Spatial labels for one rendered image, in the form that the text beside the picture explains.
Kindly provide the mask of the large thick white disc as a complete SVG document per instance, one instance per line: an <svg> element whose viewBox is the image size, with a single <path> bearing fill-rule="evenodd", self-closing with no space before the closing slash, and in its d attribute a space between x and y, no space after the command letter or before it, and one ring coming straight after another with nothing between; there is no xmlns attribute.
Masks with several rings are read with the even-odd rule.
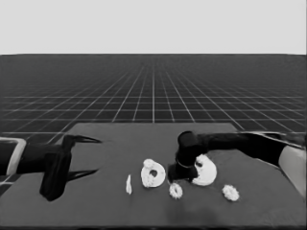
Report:
<svg viewBox="0 0 307 230"><path fill-rule="evenodd" d="M205 154L197 157L195 167L198 176L192 180L192 183L198 186L208 186L212 184L217 177L217 167L215 163Z"/></svg>

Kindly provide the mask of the white round carrier with pins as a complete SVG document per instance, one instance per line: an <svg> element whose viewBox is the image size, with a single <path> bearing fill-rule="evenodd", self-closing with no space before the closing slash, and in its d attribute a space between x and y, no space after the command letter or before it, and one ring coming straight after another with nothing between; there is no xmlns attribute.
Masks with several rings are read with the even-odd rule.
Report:
<svg viewBox="0 0 307 230"><path fill-rule="evenodd" d="M145 168L143 165L141 170L141 181L142 178L147 175L152 175L154 177L154 182L151 188L156 188L163 184L166 177L166 172L161 164L154 161L154 165L151 169Z"/></svg>

